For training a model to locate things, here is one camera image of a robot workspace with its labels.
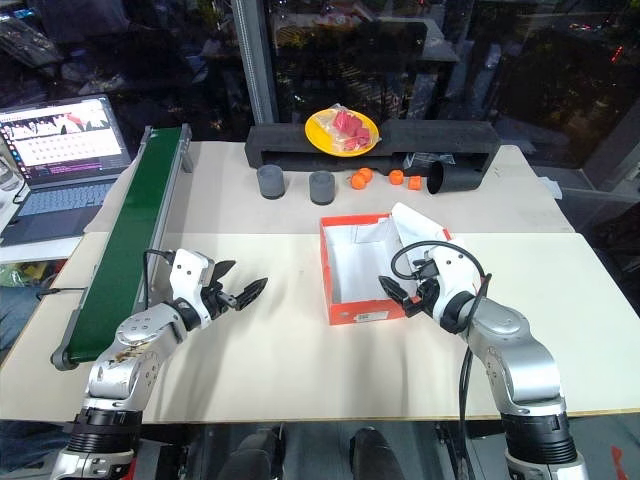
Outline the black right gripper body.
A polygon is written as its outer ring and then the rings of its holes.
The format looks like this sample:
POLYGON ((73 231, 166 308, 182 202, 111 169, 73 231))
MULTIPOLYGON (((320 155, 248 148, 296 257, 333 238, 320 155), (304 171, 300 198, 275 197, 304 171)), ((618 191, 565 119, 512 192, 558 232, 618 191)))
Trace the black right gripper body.
POLYGON ((417 270, 413 272, 419 285, 416 290, 416 300, 423 302, 423 312, 428 316, 433 315, 436 301, 440 296, 439 270, 434 260, 414 261, 417 270))

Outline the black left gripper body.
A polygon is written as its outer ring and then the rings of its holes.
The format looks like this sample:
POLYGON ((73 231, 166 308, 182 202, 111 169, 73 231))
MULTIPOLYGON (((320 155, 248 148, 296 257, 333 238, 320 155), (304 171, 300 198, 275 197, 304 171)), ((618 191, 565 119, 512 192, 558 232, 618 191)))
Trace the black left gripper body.
POLYGON ((237 299, 226 293, 223 290, 223 284, 219 281, 202 289, 202 301, 211 320, 216 320, 229 309, 235 310, 238 306, 237 299))

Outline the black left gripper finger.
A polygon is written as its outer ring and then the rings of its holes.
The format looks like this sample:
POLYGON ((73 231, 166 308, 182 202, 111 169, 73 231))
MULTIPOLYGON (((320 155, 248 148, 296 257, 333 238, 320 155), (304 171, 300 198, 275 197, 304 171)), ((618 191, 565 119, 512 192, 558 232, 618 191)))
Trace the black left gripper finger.
POLYGON ((208 286, 213 288, 218 281, 234 267, 235 264, 235 260, 223 260, 217 262, 214 265, 208 286))
POLYGON ((257 279, 247 285, 244 290, 235 296, 235 306, 234 309, 236 311, 241 311, 250 305, 253 301, 255 301, 268 283, 268 278, 264 277, 261 279, 257 279))

